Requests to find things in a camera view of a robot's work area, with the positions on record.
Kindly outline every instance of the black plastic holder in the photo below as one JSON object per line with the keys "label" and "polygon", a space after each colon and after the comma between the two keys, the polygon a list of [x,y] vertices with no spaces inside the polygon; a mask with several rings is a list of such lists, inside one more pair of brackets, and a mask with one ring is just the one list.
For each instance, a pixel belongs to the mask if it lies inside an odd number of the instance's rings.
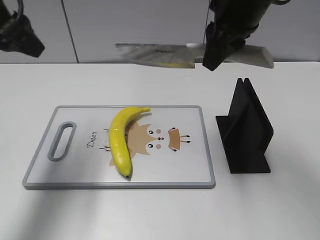
{"label": "black plastic holder", "polygon": [[274,130],[248,78],[238,78],[228,116],[216,116],[232,174],[270,173],[265,151]]}

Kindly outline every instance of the cutting board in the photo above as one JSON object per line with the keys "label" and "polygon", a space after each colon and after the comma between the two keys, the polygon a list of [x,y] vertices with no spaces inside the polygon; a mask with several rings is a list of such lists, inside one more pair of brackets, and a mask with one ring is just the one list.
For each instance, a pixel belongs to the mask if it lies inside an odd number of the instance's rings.
{"label": "cutting board", "polygon": [[126,130],[132,177],[116,169],[109,127],[125,106],[58,106],[22,184],[27,189],[213,188],[202,109],[151,106]]}

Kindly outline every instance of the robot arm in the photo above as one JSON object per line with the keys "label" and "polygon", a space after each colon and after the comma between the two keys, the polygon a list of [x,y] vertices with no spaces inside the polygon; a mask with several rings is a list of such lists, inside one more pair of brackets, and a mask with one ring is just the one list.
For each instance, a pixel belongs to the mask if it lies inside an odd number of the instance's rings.
{"label": "robot arm", "polygon": [[0,50],[38,58],[45,46],[37,38],[29,19],[24,15],[23,0],[18,0],[18,8],[18,12],[11,15],[3,0],[0,0]]}
{"label": "robot arm", "polygon": [[203,66],[215,70],[227,57],[240,50],[256,31],[270,4],[284,5],[291,0],[212,0],[214,22],[205,31]]}

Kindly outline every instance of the banana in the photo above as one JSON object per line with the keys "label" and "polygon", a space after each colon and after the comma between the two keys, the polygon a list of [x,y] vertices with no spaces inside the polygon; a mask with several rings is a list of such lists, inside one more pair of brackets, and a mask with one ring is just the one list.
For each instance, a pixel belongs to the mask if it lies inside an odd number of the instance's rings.
{"label": "banana", "polygon": [[150,112],[150,107],[130,106],[121,110],[109,129],[109,142],[115,166],[125,178],[130,178],[132,163],[125,139],[126,126],[141,113]]}

